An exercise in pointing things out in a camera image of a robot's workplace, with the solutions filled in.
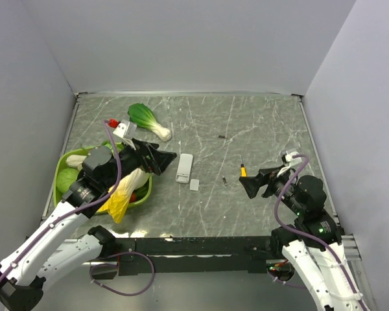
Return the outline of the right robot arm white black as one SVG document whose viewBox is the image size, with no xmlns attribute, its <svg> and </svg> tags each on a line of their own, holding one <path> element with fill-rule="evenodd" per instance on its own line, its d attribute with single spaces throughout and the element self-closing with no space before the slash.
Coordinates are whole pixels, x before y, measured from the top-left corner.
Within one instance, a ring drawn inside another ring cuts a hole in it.
<svg viewBox="0 0 389 311">
<path fill-rule="evenodd" d="M 321 179 L 299 176 L 280 166 L 242 172 L 239 181 L 249 198 L 261 187 L 264 198 L 276 196 L 295 215 L 294 224 L 281 224 L 271 233 L 270 251 L 285 258 L 302 279 L 318 310 L 367 310 L 346 258 L 342 235 L 324 208 L 327 194 Z"/>
</svg>

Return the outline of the white battery cover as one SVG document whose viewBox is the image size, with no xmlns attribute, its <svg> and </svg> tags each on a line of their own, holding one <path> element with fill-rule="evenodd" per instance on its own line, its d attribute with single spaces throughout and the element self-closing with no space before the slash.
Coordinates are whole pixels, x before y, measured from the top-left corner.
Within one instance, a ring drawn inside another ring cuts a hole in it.
<svg viewBox="0 0 389 311">
<path fill-rule="evenodd" d="M 191 191 L 199 191 L 200 188 L 200 180 L 199 179 L 191 179 L 189 184 L 189 189 Z"/>
</svg>

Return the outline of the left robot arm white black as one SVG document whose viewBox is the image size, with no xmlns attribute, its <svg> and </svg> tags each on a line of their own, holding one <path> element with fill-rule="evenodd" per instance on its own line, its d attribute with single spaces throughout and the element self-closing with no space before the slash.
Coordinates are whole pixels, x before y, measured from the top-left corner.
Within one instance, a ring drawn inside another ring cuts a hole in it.
<svg viewBox="0 0 389 311">
<path fill-rule="evenodd" d="M 44 291 L 77 266 L 113 257 L 115 237 L 100 225 L 74 244 L 63 243 L 94 216 L 121 179 L 138 170 L 159 176 L 177 157 L 159 150 L 156 143 L 132 142 L 121 151 L 107 146 L 91 149 L 77 180 L 48 219 L 0 262 L 0 302 L 8 310 L 32 310 Z"/>
</svg>

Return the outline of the yellow handled screwdriver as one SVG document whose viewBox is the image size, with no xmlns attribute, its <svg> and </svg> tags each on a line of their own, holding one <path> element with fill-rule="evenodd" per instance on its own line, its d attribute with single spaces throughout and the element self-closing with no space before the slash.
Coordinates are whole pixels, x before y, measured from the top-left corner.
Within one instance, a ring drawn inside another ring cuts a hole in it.
<svg viewBox="0 0 389 311">
<path fill-rule="evenodd" d="M 246 171 L 246 167 L 244 166 L 242 156 L 240 156 L 240 159 L 241 159 L 241 177 L 246 177 L 247 171 Z"/>
</svg>

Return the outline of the white remote control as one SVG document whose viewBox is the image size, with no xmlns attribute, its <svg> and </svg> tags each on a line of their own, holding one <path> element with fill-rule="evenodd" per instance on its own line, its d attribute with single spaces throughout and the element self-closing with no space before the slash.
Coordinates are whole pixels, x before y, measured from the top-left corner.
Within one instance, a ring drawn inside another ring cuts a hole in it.
<svg viewBox="0 0 389 311">
<path fill-rule="evenodd" d="M 181 154 L 179 158 L 178 168 L 176 171 L 176 182 L 188 184 L 191 177 L 191 169 L 193 165 L 192 154 Z"/>
</svg>

